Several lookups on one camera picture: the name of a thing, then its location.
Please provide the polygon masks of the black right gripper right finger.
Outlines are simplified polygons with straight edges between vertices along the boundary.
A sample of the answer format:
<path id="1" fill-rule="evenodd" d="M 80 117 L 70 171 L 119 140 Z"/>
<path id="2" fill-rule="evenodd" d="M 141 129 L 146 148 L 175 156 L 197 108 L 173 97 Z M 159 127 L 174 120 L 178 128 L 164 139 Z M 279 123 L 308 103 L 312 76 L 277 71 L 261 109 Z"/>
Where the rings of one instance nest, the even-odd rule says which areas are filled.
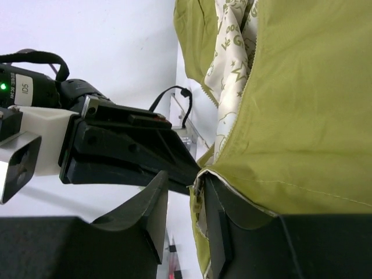
<path id="1" fill-rule="evenodd" d="M 269 216 L 215 176 L 204 189 L 214 278 L 370 278 L 369 214 Z"/>

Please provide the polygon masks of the olive green hooded jacket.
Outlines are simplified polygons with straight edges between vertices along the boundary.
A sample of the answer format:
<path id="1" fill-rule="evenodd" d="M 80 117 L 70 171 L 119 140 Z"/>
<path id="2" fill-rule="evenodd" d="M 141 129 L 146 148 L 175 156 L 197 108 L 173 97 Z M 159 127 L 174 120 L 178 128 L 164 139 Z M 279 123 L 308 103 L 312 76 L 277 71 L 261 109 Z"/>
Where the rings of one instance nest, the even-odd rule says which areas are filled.
<path id="1" fill-rule="evenodd" d="M 370 1 L 177 1 L 174 26 L 217 106 L 189 190 L 204 278 L 207 176 L 272 217 L 371 216 Z"/>

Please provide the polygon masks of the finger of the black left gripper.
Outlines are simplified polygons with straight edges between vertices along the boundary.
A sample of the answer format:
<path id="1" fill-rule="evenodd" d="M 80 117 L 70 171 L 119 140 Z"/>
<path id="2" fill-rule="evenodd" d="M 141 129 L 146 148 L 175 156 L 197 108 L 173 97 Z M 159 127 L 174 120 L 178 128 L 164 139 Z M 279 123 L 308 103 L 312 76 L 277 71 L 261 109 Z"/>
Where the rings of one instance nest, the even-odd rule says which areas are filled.
<path id="1" fill-rule="evenodd" d="M 143 128 L 172 128 L 172 124 L 162 115 L 148 110 L 117 105 L 95 96 L 86 96 L 83 118 L 100 124 L 124 124 Z"/>
<path id="2" fill-rule="evenodd" d="M 160 171 L 169 190 L 187 195 L 200 171 L 177 133 L 73 117 L 59 158 L 64 184 L 146 186 Z"/>

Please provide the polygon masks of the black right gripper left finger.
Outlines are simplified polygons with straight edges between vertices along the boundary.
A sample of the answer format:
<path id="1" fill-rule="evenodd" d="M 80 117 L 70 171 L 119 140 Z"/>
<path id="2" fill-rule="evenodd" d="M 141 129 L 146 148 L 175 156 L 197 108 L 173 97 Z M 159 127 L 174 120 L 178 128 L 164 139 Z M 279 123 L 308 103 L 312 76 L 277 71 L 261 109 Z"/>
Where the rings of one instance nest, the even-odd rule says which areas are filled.
<path id="1" fill-rule="evenodd" d="M 92 223 L 1 218 L 2 278 L 155 278 L 166 234 L 168 175 Z"/>

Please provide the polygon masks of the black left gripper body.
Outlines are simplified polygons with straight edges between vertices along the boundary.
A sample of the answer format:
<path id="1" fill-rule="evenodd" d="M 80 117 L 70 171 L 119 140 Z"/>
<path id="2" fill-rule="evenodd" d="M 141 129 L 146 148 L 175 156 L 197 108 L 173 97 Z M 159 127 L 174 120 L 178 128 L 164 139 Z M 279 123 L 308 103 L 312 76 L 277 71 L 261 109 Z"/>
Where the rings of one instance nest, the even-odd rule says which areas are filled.
<path id="1" fill-rule="evenodd" d="M 15 67 L 14 63 L 33 63 L 60 66 L 56 77 Z M 99 107 L 113 108 L 115 104 L 90 83 L 69 79 L 66 62 L 50 52 L 26 50 L 1 55 L 1 107 L 12 105 L 65 109 L 84 112 L 87 97 L 98 100 Z"/>

